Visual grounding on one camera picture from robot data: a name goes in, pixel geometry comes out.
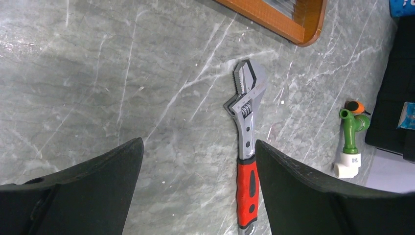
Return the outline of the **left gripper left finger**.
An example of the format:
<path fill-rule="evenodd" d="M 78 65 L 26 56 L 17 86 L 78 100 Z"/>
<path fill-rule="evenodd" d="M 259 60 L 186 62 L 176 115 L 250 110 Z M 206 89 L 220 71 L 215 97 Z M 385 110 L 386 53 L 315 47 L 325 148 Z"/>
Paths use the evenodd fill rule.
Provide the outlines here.
<path fill-rule="evenodd" d="M 122 234 L 143 154 L 135 138 L 56 173 L 2 185 L 1 234 Z"/>

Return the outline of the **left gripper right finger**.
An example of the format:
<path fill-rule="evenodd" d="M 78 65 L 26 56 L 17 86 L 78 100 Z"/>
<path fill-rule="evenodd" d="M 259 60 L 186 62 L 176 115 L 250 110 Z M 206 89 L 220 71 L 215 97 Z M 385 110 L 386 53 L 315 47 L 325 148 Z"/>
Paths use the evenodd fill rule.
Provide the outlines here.
<path fill-rule="evenodd" d="M 414 193 L 352 184 L 255 144 L 257 171 L 274 235 L 412 235 Z"/>

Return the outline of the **orange wooden shelf rack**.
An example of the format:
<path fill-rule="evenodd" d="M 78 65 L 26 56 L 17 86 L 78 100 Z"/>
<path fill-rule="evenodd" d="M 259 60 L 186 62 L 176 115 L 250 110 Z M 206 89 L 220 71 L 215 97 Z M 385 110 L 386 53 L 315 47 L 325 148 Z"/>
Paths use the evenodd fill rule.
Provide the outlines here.
<path fill-rule="evenodd" d="M 220 4 L 299 47 L 321 34 L 327 0 L 219 0 Z"/>

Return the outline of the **blue roll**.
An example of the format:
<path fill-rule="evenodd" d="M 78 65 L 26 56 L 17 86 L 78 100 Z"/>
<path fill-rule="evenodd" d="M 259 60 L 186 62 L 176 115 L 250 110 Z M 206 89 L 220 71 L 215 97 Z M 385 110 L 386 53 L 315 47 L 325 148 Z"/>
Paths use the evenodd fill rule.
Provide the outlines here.
<path fill-rule="evenodd" d="M 415 0 L 389 0 L 392 17 L 415 15 Z"/>

